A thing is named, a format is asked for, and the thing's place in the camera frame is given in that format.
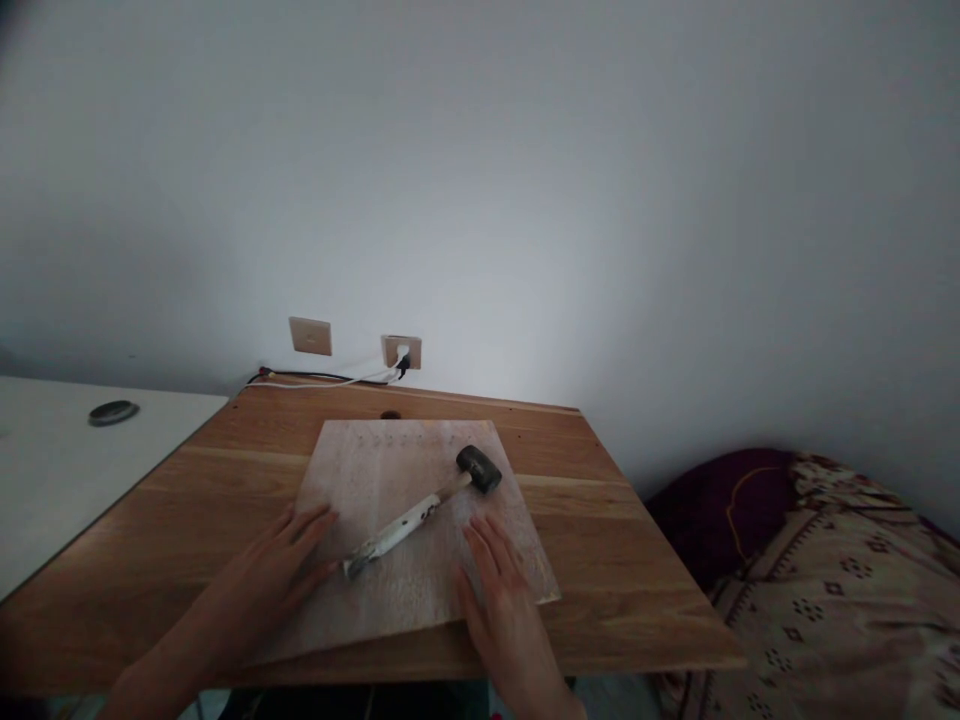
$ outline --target white wall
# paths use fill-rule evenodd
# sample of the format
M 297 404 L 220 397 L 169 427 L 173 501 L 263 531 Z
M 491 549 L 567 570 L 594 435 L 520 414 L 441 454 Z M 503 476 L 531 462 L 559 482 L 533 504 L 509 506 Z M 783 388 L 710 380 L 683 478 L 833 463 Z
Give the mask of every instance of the white wall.
M 24 5 L 6 371 L 223 392 L 416 334 L 411 384 L 578 406 L 643 494 L 770 443 L 960 532 L 952 3 Z

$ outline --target electrical cord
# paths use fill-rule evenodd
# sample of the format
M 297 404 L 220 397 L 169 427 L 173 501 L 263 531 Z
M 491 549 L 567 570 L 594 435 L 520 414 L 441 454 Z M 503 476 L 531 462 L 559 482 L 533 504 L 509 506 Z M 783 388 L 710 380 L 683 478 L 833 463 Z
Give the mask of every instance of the electrical cord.
M 375 373 L 370 373 L 369 375 L 364 375 L 359 378 L 349 378 L 343 375 L 334 375 L 332 373 L 312 373 L 312 372 L 295 372 L 295 371 L 277 371 L 271 370 L 268 367 L 261 367 L 260 372 L 254 375 L 250 380 L 247 381 L 245 387 L 277 387 L 284 390 L 302 390 L 304 388 L 335 388 L 335 387 L 344 387 L 345 385 L 353 385 L 355 383 L 362 383 L 364 385 L 391 385 L 407 373 L 407 369 L 410 367 L 410 353 L 406 353 L 401 357 L 397 362 L 386 370 L 378 370 Z M 393 372 L 393 376 L 388 380 L 371 380 L 370 378 L 377 377 L 378 375 L 383 375 L 388 372 Z M 283 385 L 281 383 L 271 383 L 271 382 L 261 382 L 258 383 L 257 380 L 262 377 L 274 377 L 276 375 L 291 375 L 294 377 L 318 377 L 318 378 L 332 378 L 335 380 L 344 380 L 345 382 L 335 383 L 333 385 Z

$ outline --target purple pillow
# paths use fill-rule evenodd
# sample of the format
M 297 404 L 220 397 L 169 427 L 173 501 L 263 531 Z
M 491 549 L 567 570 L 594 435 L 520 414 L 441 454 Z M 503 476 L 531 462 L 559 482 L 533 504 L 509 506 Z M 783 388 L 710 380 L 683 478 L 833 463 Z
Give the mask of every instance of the purple pillow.
M 797 501 L 787 474 L 792 460 L 781 450 L 733 452 L 690 470 L 645 503 L 701 590 L 780 532 Z

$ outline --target wall outlet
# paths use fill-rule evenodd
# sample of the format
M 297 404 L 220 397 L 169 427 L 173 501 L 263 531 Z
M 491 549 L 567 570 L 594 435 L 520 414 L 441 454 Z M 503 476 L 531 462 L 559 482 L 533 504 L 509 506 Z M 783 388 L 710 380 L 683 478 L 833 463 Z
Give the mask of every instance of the wall outlet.
M 410 369 L 420 369 L 420 338 L 406 337 L 405 335 L 381 335 L 383 345 L 383 362 L 387 367 L 393 367 L 400 359 L 397 357 L 397 348 L 401 345 L 410 347 Z
M 290 318 L 290 337 L 293 349 L 314 355 L 333 355 L 330 342 L 330 323 L 306 318 Z

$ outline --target mallet head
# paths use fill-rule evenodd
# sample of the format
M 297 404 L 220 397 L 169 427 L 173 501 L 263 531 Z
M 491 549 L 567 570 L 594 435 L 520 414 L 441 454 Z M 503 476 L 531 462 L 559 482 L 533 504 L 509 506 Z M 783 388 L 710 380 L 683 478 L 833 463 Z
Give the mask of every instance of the mallet head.
M 467 445 L 457 454 L 457 465 L 463 472 L 470 473 L 473 486 L 483 495 L 494 490 L 503 477 L 490 458 L 473 445 Z

